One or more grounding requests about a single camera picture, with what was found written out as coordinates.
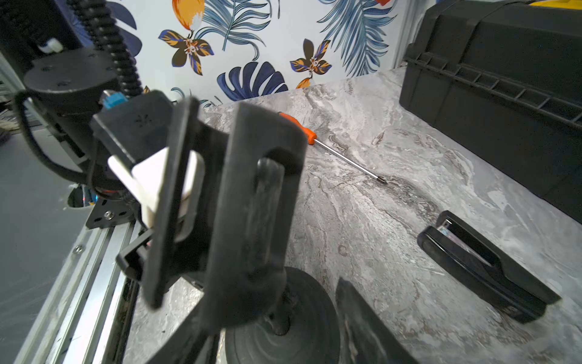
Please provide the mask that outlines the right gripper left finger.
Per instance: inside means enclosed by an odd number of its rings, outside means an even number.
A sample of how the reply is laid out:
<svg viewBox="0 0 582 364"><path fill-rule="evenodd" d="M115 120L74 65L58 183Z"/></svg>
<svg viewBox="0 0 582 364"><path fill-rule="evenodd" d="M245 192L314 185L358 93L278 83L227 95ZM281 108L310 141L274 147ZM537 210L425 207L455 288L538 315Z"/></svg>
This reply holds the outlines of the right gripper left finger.
<svg viewBox="0 0 582 364"><path fill-rule="evenodd" d="M148 363L216 363L220 335L202 327L199 312L193 309Z"/></svg>

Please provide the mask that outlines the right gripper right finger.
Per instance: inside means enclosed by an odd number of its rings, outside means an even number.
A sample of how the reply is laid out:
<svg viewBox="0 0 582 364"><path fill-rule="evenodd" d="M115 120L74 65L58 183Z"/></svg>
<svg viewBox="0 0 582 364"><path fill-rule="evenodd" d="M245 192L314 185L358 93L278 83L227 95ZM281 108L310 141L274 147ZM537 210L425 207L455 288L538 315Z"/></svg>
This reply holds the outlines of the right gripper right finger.
<svg viewBox="0 0 582 364"><path fill-rule="evenodd" d="M340 278L336 286L342 353L348 363L416 363L394 334L356 290Z"/></svg>

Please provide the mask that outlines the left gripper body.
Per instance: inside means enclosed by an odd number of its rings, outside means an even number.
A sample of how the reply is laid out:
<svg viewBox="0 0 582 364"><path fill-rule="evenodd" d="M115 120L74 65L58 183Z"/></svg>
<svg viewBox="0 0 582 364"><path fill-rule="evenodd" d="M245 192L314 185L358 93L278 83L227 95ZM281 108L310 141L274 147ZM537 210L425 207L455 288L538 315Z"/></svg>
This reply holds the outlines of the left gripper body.
<svg viewBox="0 0 582 364"><path fill-rule="evenodd" d="M172 103L163 92L135 98L105 91L102 110L90 122L95 138L111 154L107 164L133 194L146 227L162 215L162 187L170 161Z"/></svg>

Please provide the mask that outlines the black round stand base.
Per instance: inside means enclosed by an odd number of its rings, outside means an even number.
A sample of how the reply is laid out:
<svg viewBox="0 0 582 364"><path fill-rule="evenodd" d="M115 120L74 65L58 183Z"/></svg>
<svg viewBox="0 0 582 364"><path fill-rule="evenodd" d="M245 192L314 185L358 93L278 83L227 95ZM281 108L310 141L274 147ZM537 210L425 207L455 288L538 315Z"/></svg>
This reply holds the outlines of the black round stand base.
<svg viewBox="0 0 582 364"><path fill-rule="evenodd" d="M298 268L286 268L286 288L275 311L226 330L229 363L338 363L340 331L327 291Z"/></svg>

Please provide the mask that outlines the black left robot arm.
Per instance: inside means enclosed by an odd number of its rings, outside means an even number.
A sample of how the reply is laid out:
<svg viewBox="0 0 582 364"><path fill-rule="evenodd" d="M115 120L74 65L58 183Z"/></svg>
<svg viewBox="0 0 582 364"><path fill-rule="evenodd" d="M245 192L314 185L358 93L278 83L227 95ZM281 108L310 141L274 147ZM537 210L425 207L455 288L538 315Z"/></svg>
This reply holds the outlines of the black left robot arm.
<svg viewBox="0 0 582 364"><path fill-rule="evenodd" d="M177 107L160 92L145 94L125 39L104 1L74 1L93 46L69 49L49 30L33 23L27 1L3 1L3 42L28 39L41 51L23 76L24 88L15 94L14 107L25 139L45 167L77 184L88 186L102 200L123 200L131 194L142 206L142 220L169 216L162 188L147 183L170 179L150 163L160 156L164 168L171 164L168 136ZM51 160L34 139L24 103L34 99L47 107L53 126L66 144L81 152L79 170Z"/></svg>

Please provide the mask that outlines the black plastic toolbox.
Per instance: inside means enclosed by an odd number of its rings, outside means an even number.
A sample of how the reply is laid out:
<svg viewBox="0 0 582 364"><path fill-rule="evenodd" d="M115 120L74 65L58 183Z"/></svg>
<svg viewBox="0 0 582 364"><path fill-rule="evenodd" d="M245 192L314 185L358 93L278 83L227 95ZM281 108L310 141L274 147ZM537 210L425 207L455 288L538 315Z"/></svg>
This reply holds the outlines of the black plastic toolbox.
<svg viewBox="0 0 582 364"><path fill-rule="evenodd" d="M579 1L439 1L404 59L405 110L580 220Z"/></svg>

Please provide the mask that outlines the aluminium front rail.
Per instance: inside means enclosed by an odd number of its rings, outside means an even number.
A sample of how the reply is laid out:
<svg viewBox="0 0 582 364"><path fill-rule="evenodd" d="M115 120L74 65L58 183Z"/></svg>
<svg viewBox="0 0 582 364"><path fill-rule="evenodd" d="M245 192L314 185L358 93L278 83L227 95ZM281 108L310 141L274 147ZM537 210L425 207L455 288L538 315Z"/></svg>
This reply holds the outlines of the aluminium front rail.
<svg viewBox="0 0 582 364"><path fill-rule="evenodd" d="M81 230L17 363L123 362L139 288L116 257L138 235L134 222Z"/></svg>

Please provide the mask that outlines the orange handled screwdriver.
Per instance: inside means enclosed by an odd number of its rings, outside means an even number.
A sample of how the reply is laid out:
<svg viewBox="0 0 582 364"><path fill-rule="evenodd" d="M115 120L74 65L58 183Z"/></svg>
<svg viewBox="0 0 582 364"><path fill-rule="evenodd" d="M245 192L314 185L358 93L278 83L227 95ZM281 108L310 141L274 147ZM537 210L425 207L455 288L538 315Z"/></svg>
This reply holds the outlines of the orange handled screwdriver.
<svg viewBox="0 0 582 364"><path fill-rule="evenodd" d="M333 149L332 147L329 147L327 144L321 142L318 139L318 135L311 129L308 129L307 127L304 127L303 125L301 125L297 119L295 119L294 117L285 114L283 112L279 112L278 115L282 116L283 118L285 118L288 121L291 121L292 123L294 123L303 133L304 135L306 135L307 137L307 141L309 145L317 145L320 146L322 148L324 148L325 150L327 150L329 153L331 153L332 155L336 156L337 158L343 160L344 162L350 164L351 166L353 166L354 168L357 168L359 171L361 171L362 173L366 174L367 176L373 178L374 180L376 180L377 182L381 183L381 184L387 184L387 180L385 177L382 177L380 175L375 174L374 172L368 170L367 168L365 168L363 165L360 165L357 162L354 162L353 160L345 157L343 154L341 154L340 152L336 151L335 149Z"/></svg>

